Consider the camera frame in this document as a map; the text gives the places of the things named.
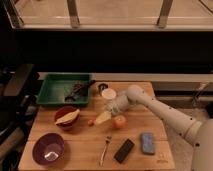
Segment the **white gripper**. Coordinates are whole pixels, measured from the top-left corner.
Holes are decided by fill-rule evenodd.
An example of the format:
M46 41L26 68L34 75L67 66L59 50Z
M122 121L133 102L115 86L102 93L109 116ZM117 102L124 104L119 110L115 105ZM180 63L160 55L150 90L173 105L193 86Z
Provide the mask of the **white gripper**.
M130 107L129 100L125 94L116 97L106 105L106 110L98 115L94 121L95 125L102 124L103 122L111 119L111 114L116 116L126 111Z

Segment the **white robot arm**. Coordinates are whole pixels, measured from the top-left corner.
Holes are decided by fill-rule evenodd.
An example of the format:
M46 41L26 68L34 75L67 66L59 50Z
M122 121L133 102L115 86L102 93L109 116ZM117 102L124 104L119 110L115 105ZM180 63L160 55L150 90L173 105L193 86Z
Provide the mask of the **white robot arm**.
M193 146L192 171L213 171L213 119L200 122L149 96L138 85L130 85L120 96L110 101L94 124L102 124L134 105L145 106Z

